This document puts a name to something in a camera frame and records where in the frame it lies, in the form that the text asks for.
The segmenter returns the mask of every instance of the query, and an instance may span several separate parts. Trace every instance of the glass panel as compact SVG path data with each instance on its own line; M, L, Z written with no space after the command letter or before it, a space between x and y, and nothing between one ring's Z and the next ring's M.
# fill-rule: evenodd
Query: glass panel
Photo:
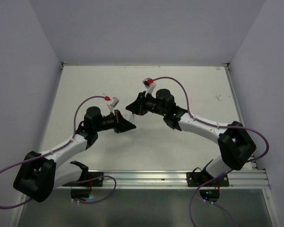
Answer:
M109 193L93 189L92 200ZM70 189L54 190L42 203L32 201L24 208L19 227L186 227L192 226L188 203L191 190L117 190L106 201L77 206L71 203ZM239 227L271 227L262 190L221 190L218 201ZM231 226L220 208L194 199L193 217L200 227Z

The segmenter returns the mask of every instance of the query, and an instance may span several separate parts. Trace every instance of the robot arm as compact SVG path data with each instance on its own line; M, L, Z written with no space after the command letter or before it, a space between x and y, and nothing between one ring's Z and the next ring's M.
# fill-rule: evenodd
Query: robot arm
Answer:
M14 181L14 188L37 202L42 202L56 187L71 181L88 180L86 175L88 167L85 165L76 161L62 164L91 147L98 139L99 131L113 129L116 133L121 133L136 128L134 124L123 118L119 110L114 109L118 101L113 98L109 105L111 113L107 116L102 116L100 109L96 106L88 108L84 121L79 124L74 137L47 151L29 152L24 160L51 154L22 164Z
M256 145L246 130L220 128L227 125L242 126L241 123L218 123L195 116L197 119L216 125L216 127L207 126L191 118L186 109L177 106L169 90L160 89L153 97L151 93L156 86L155 82L147 78L143 84L147 91L140 92L137 99L128 105L126 110L136 115L145 115L147 112L162 115L164 122L170 128L198 134L219 145L221 155L208 163L201 171L201 183L230 169L242 169L256 150Z

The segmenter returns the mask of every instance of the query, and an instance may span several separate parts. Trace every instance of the purple cable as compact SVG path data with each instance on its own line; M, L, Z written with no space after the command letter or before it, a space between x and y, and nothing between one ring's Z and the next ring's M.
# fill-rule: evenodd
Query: purple cable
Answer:
M194 225L195 227L196 227L197 225L195 224L193 215L192 215L192 213L191 213L191 207L192 207L192 203L193 203L194 197L196 196L196 194L198 193L198 191L200 190L200 188L204 187L205 185L207 185L207 184L209 184L209 183L215 182L216 180L220 179L220 178L223 177L223 176L226 176L226 175L229 174L231 171L232 171L232 169L229 170L229 171L227 171L227 172L225 172L224 174L221 174L221 175L218 176L218 177L215 177L215 178L213 178L213 179L211 179L211 180L209 180L209 181L207 181L207 182L201 184L199 187L197 187L197 189L196 189L195 192L193 193L193 195L192 195L192 197L190 198L190 201L189 201L189 217L190 217L190 220L191 220L191 222L193 223L193 225ZM223 206L221 206L221 205L219 205L219 204L217 204L217 203L214 203L213 205L215 205L215 206L221 208L222 210L224 210L224 211L230 216L231 222L232 222L232 226L233 226L233 227L236 226L236 223L235 223L235 221L234 221L234 219L233 219L231 213L230 213L228 210L226 210Z
M103 200L108 199L115 192L115 188L117 187L117 181L115 180L115 178L113 178L112 176L108 176L108 175L98 176L98 177L95 177L95 178L92 178L92 179L89 179L89 180L85 180L85 181L73 181L72 183L87 183L87 182L91 182L91 181L97 180L99 178L105 178L105 177L110 178L110 179L112 179L115 182L115 186L112 189L112 191L110 192L110 194L108 194L107 196L105 196L102 199L97 200L97 201L92 201L92 202L79 201L79 203L94 204L94 203L102 202Z
M75 116L74 116L74 129L73 129L73 134L72 134L72 137L71 137L72 139L73 139L73 138L75 137L75 135L76 135L76 118L77 118L77 113L78 113L80 107L81 107L84 103L86 103L88 100L90 100L90 99L92 99L92 98L105 98L105 97L104 97L104 96L92 96L92 97L89 97L89 98L85 99L85 100L78 106L78 108L77 108L77 110L76 110L76 113L75 113ZM53 150L53 153L55 153L55 152L57 152L57 151L59 151L59 150L62 150L63 148L67 147L70 143L71 143L71 140L69 140L66 144L62 145L61 147L54 149L54 150ZM50 154L51 154L51 152L48 152L48 153L46 153L46 154L44 154L44 155L40 155L40 156L38 156L38 157L30 158L30 159L27 159L27 160L24 160L24 161L20 161L20 162L11 164L11 165L9 165L8 167L5 167L5 168L1 169L1 170L0 170L0 174L2 174L3 172L5 172L5 171L7 171L8 169L11 169L11 168L13 168L13 167L15 167L15 166L18 166L18 165L21 165L21 164L24 164L24 163L28 163L28 162L35 161L35 160L37 160L37 159L46 157L46 156L48 156L48 155L50 155ZM13 206L0 206L0 209L2 209L2 210L8 210L8 209L17 208L17 207L20 207L20 206L22 206L22 205L24 205L24 204L30 202L31 200L32 200L32 199L30 198L30 199L28 199L28 200L25 200L24 202L21 202L21 203L19 203L19 204L13 205Z
M208 123L208 122L205 122L205 121L202 121L202 120L200 120L200 119L197 119L197 118L195 118L195 117L191 114L191 112L190 112L190 110L189 110L189 100L188 100L187 92L186 92L184 86L183 86L178 80L176 80L175 78L172 78L172 77L158 77L158 78L153 79L153 81L156 81L156 80L159 80L159 79L171 79L171 80L173 80L174 82L178 83L178 84L180 85L180 87L182 88L183 92L184 92L185 99L186 99L186 104L187 104L187 111L188 111L189 116L190 116L191 118L195 119L197 122L200 122L200 123L205 124L205 125L210 126L210 127L215 127L215 128L217 128L217 125L215 125L215 124L210 124L210 123ZM264 157L264 156L268 153L268 151L269 151L269 143L268 143L268 140L266 139L266 137L265 137L262 133L258 132L258 131L255 130L255 129L247 128L247 127L242 127L242 126L220 126L220 128L221 128L221 129L244 129L244 130L248 130L248 131L254 132L255 134L259 135L259 136L264 140L264 142L265 142L265 144L266 144L266 149L265 149L265 151L263 152L263 154L261 154L261 155L258 156L258 157L252 158L252 159L248 160L247 162L256 161L256 160L258 160L258 159ZM205 186L205 185L207 185L207 184L209 184L209 183L211 183L211 182L214 182L215 180L220 179L221 177L227 175L227 174L230 173L231 171L232 171L232 170L227 171L227 172L225 172L224 174L221 174L220 176L217 176L216 178L214 178L214 179L212 179L212 180L210 180L210 181L208 181L208 182L205 182L204 184L200 185L200 186L196 189L196 191L194 192L194 194L192 195L192 197L191 197L191 199L190 199L190 202L189 202L189 216L190 216L191 222L193 223L193 225L194 225L195 227L196 227L196 224L195 224L194 219L193 219L193 216L192 216L192 214L191 214L191 205L192 205L192 201L193 201L195 195L197 194L197 192L200 190L201 187L203 187L203 186ZM214 205L217 206L217 207L220 207L222 210L224 210L224 211L230 216L230 218L231 218L231 220L232 220L232 226L233 226L233 227L236 226L236 224L235 224L235 222L234 222L234 219L233 219L233 217L231 216L231 214L229 213L229 211L227 211L224 207L222 207L222 206L219 205L219 204L215 204L215 203L214 203Z

